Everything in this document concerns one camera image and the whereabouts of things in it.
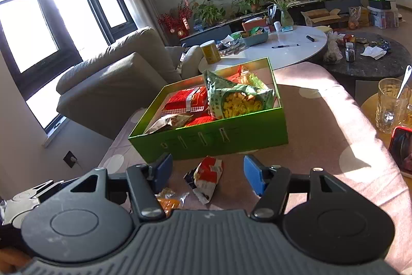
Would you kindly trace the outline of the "orange snack packet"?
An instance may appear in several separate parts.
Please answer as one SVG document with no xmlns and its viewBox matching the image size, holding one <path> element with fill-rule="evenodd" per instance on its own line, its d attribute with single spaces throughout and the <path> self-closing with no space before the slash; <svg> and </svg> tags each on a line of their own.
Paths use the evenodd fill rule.
<svg viewBox="0 0 412 275">
<path fill-rule="evenodd" d="M 166 216 L 169 217 L 176 209 L 182 209 L 189 193 L 177 194 L 171 188 L 164 188 L 159 194 L 156 194 L 156 199 L 160 203 Z"/>
</svg>

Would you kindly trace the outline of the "white red small snack packet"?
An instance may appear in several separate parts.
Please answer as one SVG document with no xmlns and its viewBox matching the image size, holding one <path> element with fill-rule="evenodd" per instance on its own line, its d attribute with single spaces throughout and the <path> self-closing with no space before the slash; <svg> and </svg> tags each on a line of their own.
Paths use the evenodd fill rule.
<svg viewBox="0 0 412 275">
<path fill-rule="evenodd" d="M 185 174 L 184 180 L 197 199 L 205 205 L 212 199 L 223 171 L 224 163 L 221 159 L 207 156 L 196 168 Z"/>
</svg>

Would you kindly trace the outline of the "green chips bag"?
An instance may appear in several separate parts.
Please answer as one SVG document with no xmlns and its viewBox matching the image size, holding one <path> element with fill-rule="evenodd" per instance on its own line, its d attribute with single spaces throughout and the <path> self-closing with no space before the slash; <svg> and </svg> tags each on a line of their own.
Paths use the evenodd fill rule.
<svg viewBox="0 0 412 275">
<path fill-rule="evenodd" d="M 210 115 L 215 119 L 271 109 L 277 97 L 255 73 L 240 66 L 234 75 L 223 78 L 209 70 L 203 74 Z"/>
</svg>

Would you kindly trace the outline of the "green cardboard box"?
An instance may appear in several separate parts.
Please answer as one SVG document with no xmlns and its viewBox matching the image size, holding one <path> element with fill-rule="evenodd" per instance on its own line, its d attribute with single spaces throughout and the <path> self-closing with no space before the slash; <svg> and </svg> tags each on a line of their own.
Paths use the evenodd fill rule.
<svg viewBox="0 0 412 275">
<path fill-rule="evenodd" d="M 128 140 L 148 163 L 163 153 L 172 154 L 175 160 L 186 160 L 287 144 L 284 107 L 270 60 L 256 59 L 243 66 L 274 90 L 275 102 L 272 108 L 230 119 L 147 134 L 145 131 L 161 116 L 161 108 L 174 92 L 204 84 L 203 76 L 198 75 L 164 86 L 140 118 Z"/>
</svg>

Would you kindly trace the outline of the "beige sofa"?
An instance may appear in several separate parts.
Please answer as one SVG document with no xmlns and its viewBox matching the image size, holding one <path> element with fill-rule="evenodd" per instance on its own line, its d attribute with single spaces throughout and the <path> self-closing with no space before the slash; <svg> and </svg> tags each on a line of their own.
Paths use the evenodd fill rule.
<svg viewBox="0 0 412 275">
<path fill-rule="evenodd" d="M 199 75 L 202 58 L 197 45 L 169 47 L 155 29 L 138 29 L 63 74 L 56 86 L 57 112 L 115 139 L 164 86 Z"/>
</svg>

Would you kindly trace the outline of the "yellow snack canister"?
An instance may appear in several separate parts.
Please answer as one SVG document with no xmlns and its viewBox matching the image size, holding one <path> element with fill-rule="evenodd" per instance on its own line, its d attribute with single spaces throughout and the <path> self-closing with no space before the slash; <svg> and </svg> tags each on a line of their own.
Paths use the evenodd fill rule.
<svg viewBox="0 0 412 275">
<path fill-rule="evenodd" d="M 208 64 L 214 64 L 221 60 L 221 55 L 218 51 L 215 40 L 209 40 L 200 45 L 202 53 Z"/>
</svg>

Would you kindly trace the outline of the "white round coffee table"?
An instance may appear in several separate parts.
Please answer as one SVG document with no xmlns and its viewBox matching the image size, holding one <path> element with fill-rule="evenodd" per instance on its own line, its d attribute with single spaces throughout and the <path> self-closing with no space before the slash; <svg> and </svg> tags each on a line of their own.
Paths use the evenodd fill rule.
<svg viewBox="0 0 412 275">
<path fill-rule="evenodd" d="M 272 70 L 321 57 L 321 52 L 327 46 L 327 36 L 316 27 L 295 26 L 288 32 L 272 32 L 264 43 L 248 47 L 238 54 L 222 56 L 221 60 L 212 65 L 205 58 L 199 63 L 198 69 L 217 71 L 233 65 L 240 65 L 257 59 L 268 58 Z"/>
</svg>

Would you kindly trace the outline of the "blue snack basket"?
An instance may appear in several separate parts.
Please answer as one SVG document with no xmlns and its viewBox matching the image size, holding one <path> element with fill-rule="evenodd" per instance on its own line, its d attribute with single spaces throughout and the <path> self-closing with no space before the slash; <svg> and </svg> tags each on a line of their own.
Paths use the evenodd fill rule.
<svg viewBox="0 0 412 275">
<path fill-rule="evenodd" d="M 268 32 L 261 27 L 255 27 L 250 31 L 241 33 L 241 40 L 247 47 L 265 43 L 268 40 Z"/>
</svg>

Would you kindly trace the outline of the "red smartphone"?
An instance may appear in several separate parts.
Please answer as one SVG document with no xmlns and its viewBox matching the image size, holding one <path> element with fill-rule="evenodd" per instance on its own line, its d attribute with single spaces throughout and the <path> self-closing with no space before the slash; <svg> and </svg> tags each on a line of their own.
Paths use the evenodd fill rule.
<svg viewBox="0 0 412 275">
<path fill-rule="evenodd" d="M 403 176 L 412 176 L 412 130 L 397 126 L 392 132 L 389 152 Z"/>
</svg>

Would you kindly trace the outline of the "glass vase with plant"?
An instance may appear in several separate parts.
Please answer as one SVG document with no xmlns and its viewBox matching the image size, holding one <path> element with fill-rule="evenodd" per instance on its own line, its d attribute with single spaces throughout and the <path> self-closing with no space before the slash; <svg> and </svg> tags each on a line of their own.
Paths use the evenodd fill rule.
<svg viewBox="0 0 412 275">
<path fill-rule="evenodd" d="M 294 21 L 291 17 L 291 14 L 288 12 L 288 9 L 291 6 L 297 4 L 297 0 L 273 0 L 273 4 L 281 12 L 281 30 L 283 32 L 288 32 L 294 30 Z"/>
</svg>

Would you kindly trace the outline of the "dark marble round table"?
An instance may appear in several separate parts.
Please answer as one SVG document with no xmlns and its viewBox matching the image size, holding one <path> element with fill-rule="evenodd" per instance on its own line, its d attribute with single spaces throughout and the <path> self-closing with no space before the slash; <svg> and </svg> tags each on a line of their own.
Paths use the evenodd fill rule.
<svg viewBox="0 0 412 275">
<path fill-rule="evenodd" d="M 355 61 L 347 62 L 345 49 L 340 47 L 343 59 L 336 64 L 323 64 L 323 67 L 334 76 L 343 76 L 354 80 L 381 80 L 383 78 L 399 78 L 404 74 L 407 65 L 411 65 L 411 54 L 401 43 L 382 36 L 363 31 L 353 33 L 356 37 Z M 364 38 L 368 43 L 377 43 L 389 46 L 387 53 L 375 60 L 370 56 L 363 56 L 365 50 L 358 40 Z"/>
</svg>

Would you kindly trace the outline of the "glass mug with spoon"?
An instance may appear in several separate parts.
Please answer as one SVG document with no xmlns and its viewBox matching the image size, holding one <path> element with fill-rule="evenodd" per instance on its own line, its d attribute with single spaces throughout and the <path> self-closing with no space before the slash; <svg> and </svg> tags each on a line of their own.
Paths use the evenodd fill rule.
<svg viewBox="0 0 412 275">
<path fill-rule="evenodd" d="M 411 99 L 410 79 L 411 65 L 407 65 L 402 80 L 384 78 L 379 82 L 376 126 L 381 132 L 390 134 L 405 120 Z"/>
</svg>

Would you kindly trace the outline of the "cardboard box on floor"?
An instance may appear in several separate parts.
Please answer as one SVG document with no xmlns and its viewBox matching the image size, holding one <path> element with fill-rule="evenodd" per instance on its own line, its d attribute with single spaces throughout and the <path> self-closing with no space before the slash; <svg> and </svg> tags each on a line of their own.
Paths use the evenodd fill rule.
<svg viewBox="0 0 412 275">
<path fill-rule="evenodd" d="M 327 26 L 339 22 L 342 17 L 339 15 L 340 9 L 333 9 L 332 11 L 326 8 L 316 9 L 312 11 L 302 12 L 305 24 L 308 27 Z"/>
</svg>

